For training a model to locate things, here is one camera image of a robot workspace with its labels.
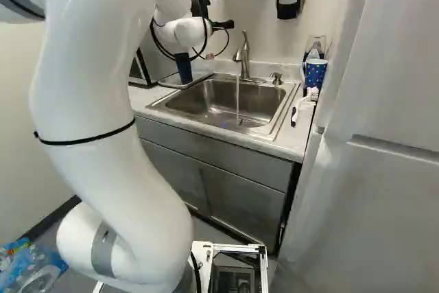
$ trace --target cabinet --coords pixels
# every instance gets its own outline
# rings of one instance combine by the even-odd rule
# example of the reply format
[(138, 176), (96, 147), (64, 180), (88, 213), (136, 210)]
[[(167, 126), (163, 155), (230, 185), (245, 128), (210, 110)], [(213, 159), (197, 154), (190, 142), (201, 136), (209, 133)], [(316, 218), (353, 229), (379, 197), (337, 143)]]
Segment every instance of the cabinet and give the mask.
[(287, 193), (293, 163), (136, 116), (142, 139)]
[(156, 169), (188, 205), (274, 250), (285, 194), (155, 143), (141, 142)]
[(208, 165), (202, 180), (214, 218), (273, 249), (285, 194)]
[(153, 165), (183, 201), (209, 216), (199, 162), (151, 142), (141, 142)]

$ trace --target white refrigerator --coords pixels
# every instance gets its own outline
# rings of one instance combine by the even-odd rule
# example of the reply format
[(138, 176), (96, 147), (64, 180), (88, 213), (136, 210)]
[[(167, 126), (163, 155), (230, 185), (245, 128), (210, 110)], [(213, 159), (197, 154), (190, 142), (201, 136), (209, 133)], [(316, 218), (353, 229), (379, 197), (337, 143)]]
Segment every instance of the white refrigerator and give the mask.
[(349, 0), (270, 293), (439, 292), (439, 0)]

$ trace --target stainless steel sink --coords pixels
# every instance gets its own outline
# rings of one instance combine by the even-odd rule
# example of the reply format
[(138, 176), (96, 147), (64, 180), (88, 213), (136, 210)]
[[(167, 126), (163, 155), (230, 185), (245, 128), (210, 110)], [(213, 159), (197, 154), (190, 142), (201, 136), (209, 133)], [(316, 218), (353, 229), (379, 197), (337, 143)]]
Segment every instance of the stainless steel sink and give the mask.
[(270, 82), (239, 82), (238, 121), (236, 81), (233, 76), (224, 74), (215, 74), (186, 90), (176, 91), (148, 108), (161, 109), (204, 124), (267, 138), (272, 135), (286, 103), (292, 100), (295, 87), (295, 84), (289, 83), (273, 86)]

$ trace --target gray countertop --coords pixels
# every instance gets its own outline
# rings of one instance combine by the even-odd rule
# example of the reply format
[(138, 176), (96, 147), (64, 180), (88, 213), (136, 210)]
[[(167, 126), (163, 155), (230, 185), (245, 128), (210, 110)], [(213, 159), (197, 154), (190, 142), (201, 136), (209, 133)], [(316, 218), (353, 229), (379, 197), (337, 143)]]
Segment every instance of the gray countertop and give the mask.
[(242, 133), (232, 132), (223, 128), (202, 124), (190, 119), (165, 113), (161, 110), (146, 108), (147, 105), (159, 100), (160, 98), (174, 92), (162, 86), (154, 86), (149, 89), (129, 86), (131, 107), (134, 114), (139, 117), (159, 121), (163, 124), (182, 128), (191, 132), (213, 137), (222, 141), (240, 145), (242, 147), (277, 156), (297, 163), (303, 162), (305, 149), (307, 146), (308, 132), (311, 125), (313, 114), (312, 104), (302, 104), (295, 128), (291, 127), (290, 119), (293, 104), (302, 97), (302, 89), (299, 86), (298, 92), (294, 97), (292, 105), (289, 106), (287, 114), (283, 119), (281, 128), (274, 141), (258, 139)]

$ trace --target running water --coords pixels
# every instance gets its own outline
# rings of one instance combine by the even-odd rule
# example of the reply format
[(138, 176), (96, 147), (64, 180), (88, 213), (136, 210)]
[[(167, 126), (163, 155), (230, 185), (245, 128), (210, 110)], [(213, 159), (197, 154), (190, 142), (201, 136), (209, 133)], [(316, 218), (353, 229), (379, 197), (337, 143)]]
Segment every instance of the running water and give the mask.
[(239, 73), (236, 71), (236, 124), (239, 126)]

